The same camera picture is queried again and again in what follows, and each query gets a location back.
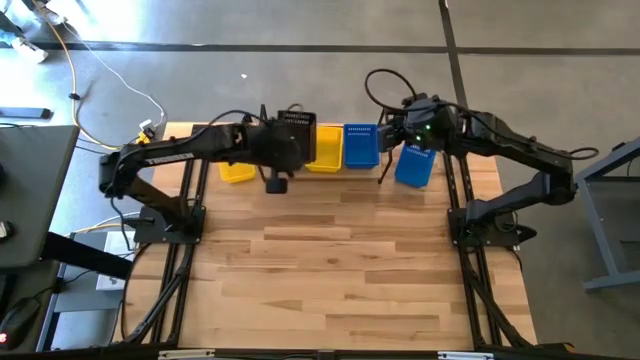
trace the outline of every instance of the plastic bin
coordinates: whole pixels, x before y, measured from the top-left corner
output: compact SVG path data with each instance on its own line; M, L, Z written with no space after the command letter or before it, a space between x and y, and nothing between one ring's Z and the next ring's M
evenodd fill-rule
M218 167L222 181L230 184L251 180L256 177L256 167L254 165L218 163Z
M433 150L421 151L416 145L405 145L396 166L396 181L416 188L427 186L435 158Z
M337 172L342 167L342 127L318 126L316 161L305 165L314 172Z
M380 164L377 126L344 125L344 166L347 169L373 169Z

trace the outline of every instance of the gray metal table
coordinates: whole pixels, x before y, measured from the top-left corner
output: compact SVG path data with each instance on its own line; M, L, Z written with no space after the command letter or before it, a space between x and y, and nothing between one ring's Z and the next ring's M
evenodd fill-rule
M586 281L587 291L640 283L640 270L633 268L629 252L625 251L625 243L640 242L640 177L609 176L639 156L640 137L575 177L609 273Z

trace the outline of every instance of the wooden table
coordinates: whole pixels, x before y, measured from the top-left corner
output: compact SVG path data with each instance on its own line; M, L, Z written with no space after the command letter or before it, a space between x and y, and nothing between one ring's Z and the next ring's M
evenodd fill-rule
M165 138L189 136L192 126L170 123ZM468 162L478 198L502 193L493 158ZM177 195L183 167L156 168L154 185ZM212 164L180 346L471 349L459 259L447 230L442 157L424 189L395 183L393 169L378 185L381 169L302 172L286 195L268 195L259 177L226 184ZM193 173L195 188L197 166ZM158 295L166 252L153 245L136 266L128 331ZM488 248L487 259L496 301L535 343L516 258ZM484 307L479 311L488 338Z

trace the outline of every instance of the concrete floor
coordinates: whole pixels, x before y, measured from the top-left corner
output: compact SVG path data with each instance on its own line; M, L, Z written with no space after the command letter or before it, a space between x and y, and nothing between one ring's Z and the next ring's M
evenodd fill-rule
M465 47L640 47L640 2L634 0L449 0L455 39ZM55 1L85 40L261 45L445 46L437 0L100 0ZM25 24L34 39L51 35ZM379 109L364 94L365 74L389 67L418 90L455 101L446 53L99 52L131 83L150 92L170 121L205 121L230 108L275 111L300 102L326 121L374 122ZM79 92L90 89L80 121L107 142L135 135L158 118L145 99L124 89L86 51L73 51ZM592 145L606 154L640 133L636 104L640 57L460 56L469 105L491 111L523 134L551 146ZM4 105L43 106L52 124L69 124L70 75L63 53L41 65L0 50ZM373 89L389 103L406 91L381 77ZM96 189L97 155L77 150L52 230L68 231L113 216ZM595 160L575 162L577 171ZM505 190L530 179L528 169L500 159ZM640 162L632 173L640 173ZM134 211L133 202L122 205ZM536 206L520 221L538 230L522 246L524 277L540 342L567 341L580 352L636 358L640 353L640 285L585 294L582 281L604 274L579 200ZM68 321L94 322L81 314ZM71 333L56 346L78 341Z

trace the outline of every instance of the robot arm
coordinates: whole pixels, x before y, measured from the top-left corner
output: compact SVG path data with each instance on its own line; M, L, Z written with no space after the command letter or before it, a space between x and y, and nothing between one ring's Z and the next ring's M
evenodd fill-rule
M100 191L108 198L127 195L159 212L169 230L189 233L193 216L184 199L171 197L138 177L138 171L175 162L201 159L210 162L248 163L272 168L269 181L282 183L278 172L292 174L304 161L287 125L279 120L207 126L187 138L151 144L130 144L100 159ZM286 192L286 186L275 191Z
M466 226L493 222L498 215L541 202L561 205L573 200L575 157L571 153L541 144L535 137L524 137L493 114L470 111L437 96L419 94L405 99L403 104L404 111L397 112L390 124L379 128L381 149L406 141L423 150L444 151L456 157L469 152L500 155L539 170L530 182L501 196L489 201L470 201Z

